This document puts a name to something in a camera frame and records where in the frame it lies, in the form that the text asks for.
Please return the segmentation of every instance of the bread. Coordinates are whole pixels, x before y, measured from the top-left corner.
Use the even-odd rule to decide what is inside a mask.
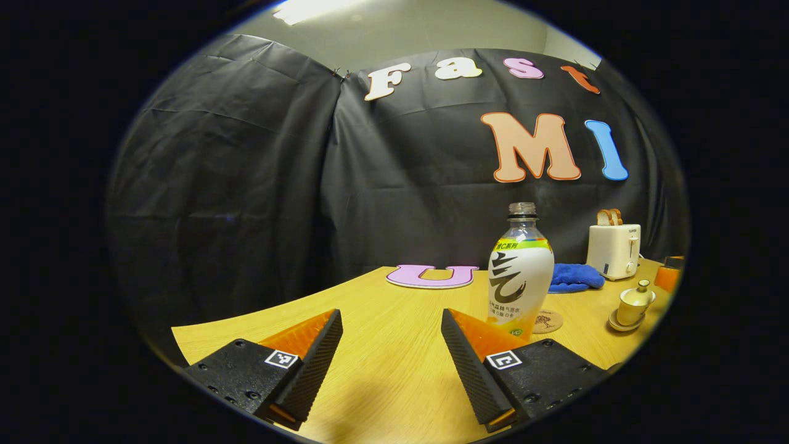
[[[622,225],[622,213],[614,209],[601,209],[597,212],[597,224],[601,227],[612,227],[615,225]]]

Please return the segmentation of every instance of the wooden table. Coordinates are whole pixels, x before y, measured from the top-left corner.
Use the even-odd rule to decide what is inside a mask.
[[[552,338],[598,367],[627,358],[652,332],[671,295],[651,286],[655,303],[644,323],[617,332],[608,315],[619,293],[654,281],[660,264],[641,259],[634,277],[598,290],[548,295],[543,308],[559,312],[564,324],[531,341]],[[453,308],[487,317],[487,271],[472,284],[446,290],[404,288],[386,281],[395,267],[382,267],[322,292],[236,318],[174,327],[187,362],[193,364],[233,339],[260,341],[331,308],[342,312],[344,333],[315,404],[299,435],[328,443],[460,443],[489,436],[471,404],[441,336],[441,314]],[[445,279],[450,270],[429,270],[426,279]]]

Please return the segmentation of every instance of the peach letter m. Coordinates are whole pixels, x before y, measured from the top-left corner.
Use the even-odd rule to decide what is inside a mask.
[[[542,176],[545,157],[551,159],[548,177],[556,180],[574,180],[581,177],[581,170],[573,161],[573,153],[564,134],[564,119],[555,114],[540,114],[534,126],[534,135],[508,112],[491,112],[480,120],[491,127],[499,151],[499,169],[493,177],[499,182],[519,182],[526,171],[518,166],[521,157],[529,172],[538,179]]]

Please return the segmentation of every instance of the sparkling water bottle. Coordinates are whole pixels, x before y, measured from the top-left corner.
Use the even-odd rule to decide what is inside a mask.
[[[533,202],[510,204],[510,229],[488,262],[488,323],[529,340],[553,278],[553,249]]]

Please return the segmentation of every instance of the white wall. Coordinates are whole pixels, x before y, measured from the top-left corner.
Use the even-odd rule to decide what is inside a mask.
[[[563,58],[569,62],[576,61],[591,70],[596,69],[600,65],[599,55],[552,26],[547,27],[545,48],[542,52],[546,55]]]
[[[274,40],[342,71],[443,49],[541,53],[546,44],[544,22],[495,0],[368,0],[293,26],[272,12],[263,11],[230,33]]]

